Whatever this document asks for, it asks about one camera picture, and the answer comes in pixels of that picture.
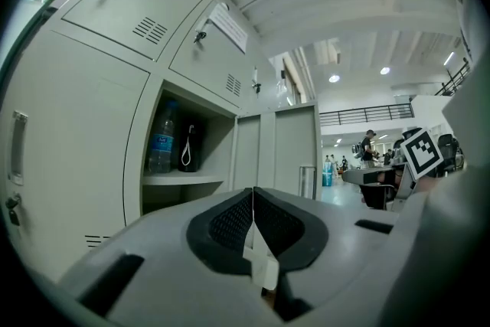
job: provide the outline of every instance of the balcony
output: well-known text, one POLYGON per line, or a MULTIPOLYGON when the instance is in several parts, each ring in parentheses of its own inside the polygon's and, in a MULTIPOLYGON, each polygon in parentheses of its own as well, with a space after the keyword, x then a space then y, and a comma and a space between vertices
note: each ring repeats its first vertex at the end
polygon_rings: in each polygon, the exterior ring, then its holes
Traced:
POLYGON ((436 93, 436 96, 452 96, 455 94, 461 84, 465 81, 469 71, 469 64, 468 61, 466 61, 464 66, 462 66, 456 74, 452 76, 449 74, 451 81, 446 84, 443 83, 443 88, 436 93))
POLYGON ((409 103, 369 106, 353 110, 320 113, 320 126, 343 126, 347 124, 409 119, 413 117, 413 109, 409 103))

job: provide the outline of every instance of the label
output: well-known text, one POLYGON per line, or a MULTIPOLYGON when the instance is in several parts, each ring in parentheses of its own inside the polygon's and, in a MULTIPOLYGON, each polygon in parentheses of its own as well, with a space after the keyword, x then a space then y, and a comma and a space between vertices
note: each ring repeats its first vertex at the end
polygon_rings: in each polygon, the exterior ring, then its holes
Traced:
POLYGON ((248 34, 245 33, 238 23, 230 17, 228 11, 223 5, 217 5, 211 12, 209 19, 213 21, 218 29, 228 36, 232 42, 245 53, 247 49, 248 34))
POLYGON ((160 152, 172 152, 172 143, 174 139, 171 136, 155 134, 152 137, 152 150, 160 152))

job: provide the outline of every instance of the paper sign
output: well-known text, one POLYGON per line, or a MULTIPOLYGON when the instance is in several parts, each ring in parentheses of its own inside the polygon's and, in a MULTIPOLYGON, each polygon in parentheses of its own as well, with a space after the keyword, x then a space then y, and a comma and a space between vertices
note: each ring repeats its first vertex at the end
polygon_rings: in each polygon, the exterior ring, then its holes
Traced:
POLYGON ((223 5, 217 5, 211 12, 209 19, 245 53, 248 34, 230 17, 228 10, 223 5))
POLYGON ((421 178, 444 161, 439 147, 432 140, 427 128, 421 129, 410 139, 403 142, 400 147, 407 158, 415 180, 421 178))

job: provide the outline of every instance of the ceiling light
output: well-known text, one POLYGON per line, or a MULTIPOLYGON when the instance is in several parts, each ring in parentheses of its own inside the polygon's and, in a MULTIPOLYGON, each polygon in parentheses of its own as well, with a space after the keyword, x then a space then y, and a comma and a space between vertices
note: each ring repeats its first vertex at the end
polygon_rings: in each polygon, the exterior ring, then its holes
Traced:
POLYGON ((448 64, 449 61, 451 60, 451 57, 454 55, 454 52, 451 52, 450 56, 447 58, 447 60, 444 62, 444 65, 448 64))

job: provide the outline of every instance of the shelf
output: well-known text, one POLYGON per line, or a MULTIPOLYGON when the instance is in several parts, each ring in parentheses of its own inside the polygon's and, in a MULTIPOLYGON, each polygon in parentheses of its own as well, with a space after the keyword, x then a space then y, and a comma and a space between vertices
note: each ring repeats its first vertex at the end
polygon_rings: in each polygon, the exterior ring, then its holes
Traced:
POLYGON ((143 185, 187 185, 221 183, 224 176, 210 175, 206 172, 184 173, 172 169, 169 173, 152 174, 146 172, 143 175, 143 185))

